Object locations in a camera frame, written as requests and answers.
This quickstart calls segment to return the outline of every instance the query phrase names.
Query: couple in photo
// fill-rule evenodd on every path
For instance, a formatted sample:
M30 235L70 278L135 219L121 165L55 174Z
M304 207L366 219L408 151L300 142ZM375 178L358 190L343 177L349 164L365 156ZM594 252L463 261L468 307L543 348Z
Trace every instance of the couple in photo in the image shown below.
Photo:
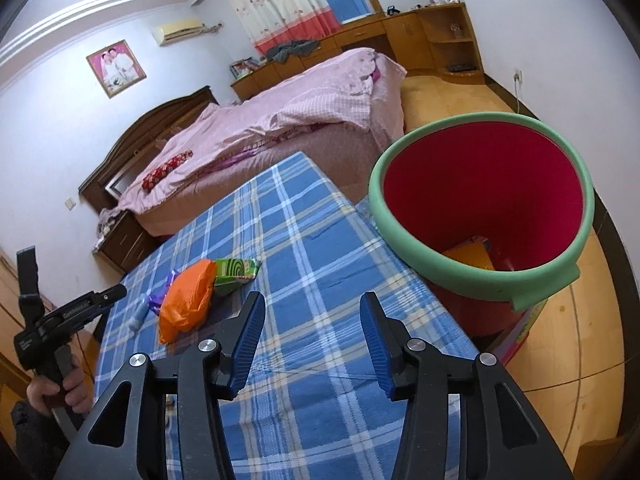
M102 79L110 88L125 86L135 81L139 75L131 56L110 48L100 56Z

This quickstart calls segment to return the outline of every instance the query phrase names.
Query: curtain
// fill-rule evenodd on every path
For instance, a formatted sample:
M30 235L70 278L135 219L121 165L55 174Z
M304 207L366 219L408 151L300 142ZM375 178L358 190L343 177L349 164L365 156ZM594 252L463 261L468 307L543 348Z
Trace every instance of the curtain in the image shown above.
M229 0L258 51L290 40L319 40L340 28L327 0Z

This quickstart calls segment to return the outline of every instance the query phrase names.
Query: blue gripper pad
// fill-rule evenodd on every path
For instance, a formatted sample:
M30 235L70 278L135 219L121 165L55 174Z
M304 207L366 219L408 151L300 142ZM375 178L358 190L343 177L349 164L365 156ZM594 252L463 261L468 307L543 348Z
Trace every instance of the blue gripper pad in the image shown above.
M374 309L384 311L378 302L378 298L372 292L363 294L360 298L360 324L364 332L364 339L367 341L373 369L380 388L385 395L391 399L395 393L396 385L392 378L391 354L385 343L379 321L376 319Z
M242 328L238 342L231 354L233 371L230 375L228 386L232 397L235 397L244 388L251 364L254 362L255 349L264 326L265 306L264 296L259 294L251 313Z

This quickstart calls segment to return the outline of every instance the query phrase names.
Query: plaid tablecloth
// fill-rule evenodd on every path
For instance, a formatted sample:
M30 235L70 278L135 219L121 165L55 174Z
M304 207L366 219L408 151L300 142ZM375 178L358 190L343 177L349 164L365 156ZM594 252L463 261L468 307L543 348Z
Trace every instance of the plaid tablecloth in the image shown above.
M170 269L201 258L257 258L257 279L214 309L197 333L158 344L158 318L128 322L138 301ZM302 153L258 175L183 228L123 283L128 296L111 312L100 350L99 396L135 352L180 353L237 312L250 290L267 315L247 386L221 402L238 478L389 478L405 402L379 388L360 327L360 296L373 290L388 316L446 353L476 349L415 273L402 263ZM460 407L449 402L448 476L458 466ZM167 429L170 474L180 478L175 405Z

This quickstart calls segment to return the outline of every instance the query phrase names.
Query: hand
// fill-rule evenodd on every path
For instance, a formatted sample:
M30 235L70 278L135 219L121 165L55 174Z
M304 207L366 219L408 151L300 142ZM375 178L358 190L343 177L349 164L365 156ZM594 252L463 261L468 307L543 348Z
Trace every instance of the hand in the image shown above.
M67 392L65 402L76 413L87 413L92 406L89 398L89 388L84 383L84 372L80 367L80 360L73 355L71 362L73 371L64 378L62 387ZM53 396L60 391L60 387L53 381L43 376L37 376L27 386L27 400L34 409L45 416L51 416L51 412L45 404L44 397Z

